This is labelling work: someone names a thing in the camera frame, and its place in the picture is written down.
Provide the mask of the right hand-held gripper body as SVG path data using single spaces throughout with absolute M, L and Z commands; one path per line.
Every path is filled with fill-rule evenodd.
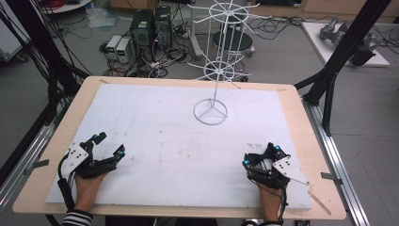
M 267 167 L 265 172 L 247 171 L 249 180 L 275 189 L 285 188 L 291 180 L 305 186 L 310 183 L 299 165 L 291 159 L 289 154 L 279 161 L 273 161 L 264 157 L 264 163 Z

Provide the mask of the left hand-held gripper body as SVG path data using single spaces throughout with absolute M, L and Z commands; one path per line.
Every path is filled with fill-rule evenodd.
M 117 168 L 94 167 L 95 159 L 89 156 L 81 147 L 73 143 L 66 154 L 66 159 L 60 166 L 60 176 L 66 177 L 75 172 L 84 179 L 95 178 Z

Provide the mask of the person's right hand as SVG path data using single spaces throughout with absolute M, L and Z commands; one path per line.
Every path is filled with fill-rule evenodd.
M 278 221 L 281 206 L 281 189 L 258 184 L 261 213 L 264 221 Z

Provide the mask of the person's left hand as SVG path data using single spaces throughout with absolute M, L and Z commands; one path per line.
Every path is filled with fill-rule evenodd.
M 74 177 L 77 189 L 75 209 L 85 212 L 91 209 L 105 176 L 106 173 L 91 179 L 84 179 L 79 175 Z

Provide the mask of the wooden table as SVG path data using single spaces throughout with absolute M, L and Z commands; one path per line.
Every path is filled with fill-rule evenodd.
M 57 127 L 40 160 L 49 160 L 47 166 L 34 169 L 18 195 L 13 209 L 17 213 L 62 214 L 66 205 L 57 186 L 58 166 L 68 153 L 78 127 L 86 115 L 94 96 L 102 84 L 150 85 L 185 88 L 208 88 L 210 97 L 214 94 L 215 83 L 204 80 L 156 79 L 133 77 L 91 76 L 87 78 L 72 101 L 67 113 Z M 287 205 L 287 218 L 342 219 L 345 211 L 341 198 L 333 182 L 323 179 L 327 163 L 322 155 L 310 120 L 295 87 L 284 84 L 221 82 L 218 89 L 257 89 L 276 90 L 282 97 L 282 110 L 292 136 L 299 166 L 310 183 L 308 191 L 315 194 L 331 211 L 329 216 L 309 195 L 311 208 L 290 209 Z M 256 207 L 172 207 L 138 206 L 122 204 L 99 204 L 96 200 L 92 209 L 96 215 L 150 216 L 150 217 L 193 217 L 193 218 L 258 218 L 259 204 Z

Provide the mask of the thin wooden stick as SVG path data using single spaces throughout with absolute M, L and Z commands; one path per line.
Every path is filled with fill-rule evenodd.
M 329 215 L 331 216 L 331 211 L 323 204 L 323 202 L 311 191 L 308 191 L 311 198 Z

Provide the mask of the white foam mat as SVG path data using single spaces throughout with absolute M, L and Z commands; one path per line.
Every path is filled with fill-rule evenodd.
M 276 90 L 219 89 L 228 118 L 207 125 L 194 116 L 208 88 L 102 84 L 72 140 L 106 138 L 93 147 L 103 160 L 123 144 L 125 156 L 105 178 L 99 204 L 172 207 L 256 207 L 257 188 L 242 162 L 246 153 L 279 145 L 298 165 Z M 308 186 L 291 180 L 290 209 L 309 209 Z

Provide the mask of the white bench power supply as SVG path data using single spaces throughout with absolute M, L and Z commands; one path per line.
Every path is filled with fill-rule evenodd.
M 117 47 L 117 55 L 120 63 L 128 63 L 132 56 L 132 48 L 128 38 L 122 38 Z
M 106 45 L 107 57 L 110 60 L 118 59 L 118 54 L 117 54 L 116 49 L 119 45 L 120 40 L 121 40 L 121 35 L 115 35 L 111 38 L 111 40 Z

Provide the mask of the white floor board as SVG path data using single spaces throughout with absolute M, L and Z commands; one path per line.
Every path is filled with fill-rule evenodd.
M 302 27 L 307 37 L 324 63 L 330 59 L 336 48 L 336 46 L 330 40 L 322 40 L 319 37 L 320 30 L 326 25 L 327 23 L 302 23 Z M 363 64 L 363 67 L 385 68 L 390 65 L 390 63 L 381 54 L 379 54 L 377 50 L 374 50 L 373 53 L 375 55 L 372 56 L 365 64 Z

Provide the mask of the black computer tower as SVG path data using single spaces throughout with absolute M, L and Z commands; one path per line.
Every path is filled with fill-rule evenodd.
M 138 9 L 130 26 L 130 32 L 136 49 L 140 50 L 143 56 L 153 61 L 152 44 L 154 41 L 154 21 L 151 9 Z
M 154 10 L 155 34 L 160 50 L 172 47 L 170 6 L 158 6 Z

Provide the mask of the black round stool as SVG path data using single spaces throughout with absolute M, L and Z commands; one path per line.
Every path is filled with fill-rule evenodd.
M 252 38 L 248 34 L 233 28 L 220 30 L 212 37 L 213 46 L 230 57 L 249 54 L 252 43 Z

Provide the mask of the clear plastic bag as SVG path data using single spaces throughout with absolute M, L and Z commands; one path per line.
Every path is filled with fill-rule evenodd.
M 88 26 L 101 30 L 110 30 L 119 24 L 120 18 L 105 8 L 87 8 Z

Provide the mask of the white metal stand leg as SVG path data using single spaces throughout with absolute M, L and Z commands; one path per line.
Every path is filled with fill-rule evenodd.
M 188 6 L 190 7 L 190 29 L 188 31 L 188 35 L 194 51 L 194 59 L 200 60 L 202 58 L 202 53 L 200 49 L 200 44 L 196 37 L 196 24 L 194 23 L 196 19 L 196 11 L 194 10 L 195 5 L 196 0 L 189 0 Z

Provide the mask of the round white table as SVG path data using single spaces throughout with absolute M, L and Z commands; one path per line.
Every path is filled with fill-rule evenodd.
M 60 8 L 41 8 L 45 14 L 62 13 L 72 11 L 78 8 L 84 8 L 86 5 L 91 5 L 92 0 L 79 0 L 78 4 L 64 4 Z

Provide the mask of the grey metal bracket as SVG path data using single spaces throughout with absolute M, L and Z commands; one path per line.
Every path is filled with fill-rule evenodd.
M 338 177 L 337 177 L 335 174 L 333 174 L 333 173 L 322 172 L 322 173 L 321 173 L 321 177 L 322 177 L 323 179 L 333 181 L 334 184 L 335 184 L 336 186 L 339 186 L 339 185 L 341 185 L 341 184 L 343 183 L 343 180 L 340 179 L 340 178 L 338 178 Z
M 49 164 L 48 159 L 35 162 L 30 167 L 28 167 L 24 170 L 24 175 L 30 175 L 34 169 L 47 166 L 48 164 Z

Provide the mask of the aluminium rail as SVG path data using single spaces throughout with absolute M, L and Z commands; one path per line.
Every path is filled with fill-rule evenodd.
M 56 115 L 49 119 L 50 106 L 44 107 L 0 169 L 0 212 L 8 205 L 9 200 L 19 189 L 24 178 L 29 176 L 24 175 L 24 170 L 33 163 L 41 161 L 40 157 L 66 114 L 67 109 L 66 106 L 59 105 L 56 108 Z
M 355 226 L 371 226 L 335 141 L 322 126 L 323 114 L 320 107 L 306 102 L 302 102 L 302 104 L 311 121 L 313 131 L 319 139 L 322 152 L 332 173 L 333 181 L 343 199 L 344 210 Z

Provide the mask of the black metal frame post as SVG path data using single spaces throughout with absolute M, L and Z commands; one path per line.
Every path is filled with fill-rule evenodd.
M 56 107 L 64 99 L 77 94 L 80 85 L 77 79 L 86 79 L 89 73 L 74 66 L 61 55 L 51 37 L 49 29 L 41 19 L 41 12 L 36 0 L 5 0 L 20 27 L 8 16 L 0 3 L 0 20 L 11 34 L 23 46 L 23 49 L 33 60 L 36 68 L 48 84 L 48 104 L 44 107 L 37 120 L 23 137 L 20 144 L 0 169 L 0 186 L 10 177 L 17 163 L 26 153 L 27 145 L 33 140 L 43 125 L 48 125 L 56 117 Z
M 311 85 L 310 91 L 303 95 L 303 100 L 310 105 L 318 105 L 320 98 L 326 95 L 322 128 L 329 137 L 331 136 L 330 118 L 336 78 L 390 3 L 391 0 L 367 0 L 325 66 L 315 75 L 295 84 L 296 89 Z

